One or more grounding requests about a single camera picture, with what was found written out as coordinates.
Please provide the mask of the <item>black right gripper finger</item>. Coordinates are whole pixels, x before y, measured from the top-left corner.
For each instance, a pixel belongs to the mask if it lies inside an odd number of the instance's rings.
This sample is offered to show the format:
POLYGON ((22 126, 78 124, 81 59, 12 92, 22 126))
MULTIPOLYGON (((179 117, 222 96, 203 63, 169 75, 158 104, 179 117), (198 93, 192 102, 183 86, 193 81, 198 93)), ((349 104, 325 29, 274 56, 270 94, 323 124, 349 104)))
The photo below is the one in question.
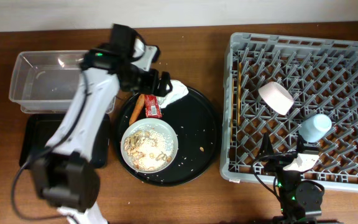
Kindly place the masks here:
POLYGON ((296 150, 297 151, 305 151, 308 150, 308 146, 305 145, 306 141, 303 139, 302 136, 298 136, 297 142, 296 142, 296 150))
POLYGON ((270 136, 268 133, 264 133, 262 138, 262 143, 260 146, 260 155, 261 156, 271 156, 274 154, 272 143, 270 141, 270 136))

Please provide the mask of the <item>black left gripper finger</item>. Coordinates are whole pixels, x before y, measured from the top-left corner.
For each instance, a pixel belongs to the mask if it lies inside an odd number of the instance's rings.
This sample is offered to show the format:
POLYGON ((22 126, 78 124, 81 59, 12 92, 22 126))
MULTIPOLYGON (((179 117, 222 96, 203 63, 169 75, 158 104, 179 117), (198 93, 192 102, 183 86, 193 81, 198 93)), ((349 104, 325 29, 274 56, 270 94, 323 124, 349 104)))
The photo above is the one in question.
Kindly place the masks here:
POLYGON ((168 72, 162 72, 162 76, 158 86, 158 95, 160 97, 165 97, 172 90, 173 90, 173 85, 171 83, 170 74, 168 72))
POLYGON ((141 76, 141 93, 145 95, 154 95, 158 88, 158 84, 158 71, 152 68, 141 76))

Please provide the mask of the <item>white napkin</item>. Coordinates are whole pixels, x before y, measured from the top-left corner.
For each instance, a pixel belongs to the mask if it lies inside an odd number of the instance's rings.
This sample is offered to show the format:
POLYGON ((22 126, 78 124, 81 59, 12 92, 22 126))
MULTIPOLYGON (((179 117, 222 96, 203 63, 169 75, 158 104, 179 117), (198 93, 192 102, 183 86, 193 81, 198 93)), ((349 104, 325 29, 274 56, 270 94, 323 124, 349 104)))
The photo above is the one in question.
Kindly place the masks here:
POLYGON ((173 90, 166 96, 157 98, 160 109, 166 108, 168 105, 180 100, 189 93, 188 87, 181 81, 172 80, 171 83, 173 90))

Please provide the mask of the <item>orange carrot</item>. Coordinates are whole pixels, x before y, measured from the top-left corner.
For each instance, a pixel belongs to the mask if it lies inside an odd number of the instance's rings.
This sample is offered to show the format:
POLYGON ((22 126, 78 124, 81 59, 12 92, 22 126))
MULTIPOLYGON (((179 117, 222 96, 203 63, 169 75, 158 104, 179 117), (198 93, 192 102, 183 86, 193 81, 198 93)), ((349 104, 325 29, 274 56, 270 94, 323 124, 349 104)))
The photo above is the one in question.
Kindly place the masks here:
POLYGON ((145 95, 140 94, 136 101, 135 108, 131 114, 131 117, 129 120, 129 126, 131 126, 133 123, 135 123, 137 121, 137 118, 139 117, 140 112, 142 111, 144 106, 145 106, 145 95))

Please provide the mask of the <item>light blue cup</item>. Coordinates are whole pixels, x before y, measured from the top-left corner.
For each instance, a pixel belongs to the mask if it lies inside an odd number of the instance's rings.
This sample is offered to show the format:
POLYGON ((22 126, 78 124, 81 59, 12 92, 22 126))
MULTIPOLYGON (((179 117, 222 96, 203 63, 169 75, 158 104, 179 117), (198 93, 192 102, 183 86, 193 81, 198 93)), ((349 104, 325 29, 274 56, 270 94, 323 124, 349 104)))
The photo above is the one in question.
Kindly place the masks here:
POLYGON ((318 142, 332 128, 331 119, 325 114, 316 114, 301 123, 299 135, 306 142, 318 142))

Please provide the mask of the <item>red snack wrapper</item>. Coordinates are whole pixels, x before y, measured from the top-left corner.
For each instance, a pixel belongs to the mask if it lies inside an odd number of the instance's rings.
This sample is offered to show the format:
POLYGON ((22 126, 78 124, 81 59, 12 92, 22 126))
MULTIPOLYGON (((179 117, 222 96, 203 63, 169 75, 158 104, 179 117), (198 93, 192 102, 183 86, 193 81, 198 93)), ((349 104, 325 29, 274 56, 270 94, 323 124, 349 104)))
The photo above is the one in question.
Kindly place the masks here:
POLYGON ((145 95, 145 115, 147 118, 161 118, 162 113, 156 96, 145 95))

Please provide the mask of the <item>pink bowl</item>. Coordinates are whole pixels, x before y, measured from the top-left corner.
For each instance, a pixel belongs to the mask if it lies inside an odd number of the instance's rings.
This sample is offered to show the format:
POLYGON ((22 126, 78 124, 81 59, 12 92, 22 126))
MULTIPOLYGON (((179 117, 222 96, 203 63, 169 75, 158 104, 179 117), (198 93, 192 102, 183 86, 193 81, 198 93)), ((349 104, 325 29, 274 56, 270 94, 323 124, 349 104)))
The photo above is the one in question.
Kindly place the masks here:
POLYGON ((277 82, 269 82, 258 89, 260 97, 280 115, 286 115, 294 104, 291 94, 277 82))

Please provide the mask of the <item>white plate with food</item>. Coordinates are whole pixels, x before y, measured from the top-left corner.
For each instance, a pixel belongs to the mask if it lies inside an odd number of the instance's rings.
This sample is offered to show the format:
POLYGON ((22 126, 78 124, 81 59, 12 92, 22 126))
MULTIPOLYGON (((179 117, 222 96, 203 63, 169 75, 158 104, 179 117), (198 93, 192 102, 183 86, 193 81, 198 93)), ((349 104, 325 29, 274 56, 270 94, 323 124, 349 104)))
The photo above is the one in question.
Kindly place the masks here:
POLYGON ((153 174, 166 169, 178 152, 178 136, 166 122, 145 118, 130 125, 120 143, 124 163, 133 171, 153 174))

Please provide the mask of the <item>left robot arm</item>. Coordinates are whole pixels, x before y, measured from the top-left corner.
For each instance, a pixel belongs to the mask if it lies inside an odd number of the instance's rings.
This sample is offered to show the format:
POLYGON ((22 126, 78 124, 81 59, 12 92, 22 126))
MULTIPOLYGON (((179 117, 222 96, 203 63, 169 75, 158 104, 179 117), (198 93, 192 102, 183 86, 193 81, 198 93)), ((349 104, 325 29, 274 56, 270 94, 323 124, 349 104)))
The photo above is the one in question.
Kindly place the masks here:
POLYGON ((106 223, 96 202, 100 178, 91 165, 93 147, 106 110, 122 91, 165 96, 172 90, 168 72, 151 68, 160 56, 133 28, 114 24, 109 42, 84 54, 80 80, 65 117, 45 149, 30 156, 29 168, 40 199, 70 223, 106 223))

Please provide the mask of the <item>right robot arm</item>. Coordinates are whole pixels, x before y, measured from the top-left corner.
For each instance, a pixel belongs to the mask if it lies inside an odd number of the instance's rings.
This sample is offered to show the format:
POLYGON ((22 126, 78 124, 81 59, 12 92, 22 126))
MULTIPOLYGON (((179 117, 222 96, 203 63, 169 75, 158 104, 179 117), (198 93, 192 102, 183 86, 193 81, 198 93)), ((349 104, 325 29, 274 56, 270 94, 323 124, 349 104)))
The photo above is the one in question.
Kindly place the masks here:
POLYGON ((257 158, 265 163, 265 172, 275 175, 271 191, 280 203, 282 214, 273 217, 272 223, 316 223, 316 217, 321 215, 324 187, 315 181, 303 180, 301 175, 318 161, 318 148, 308 146, 300 136, 294 151, 275 153, 265 133, 257 158))

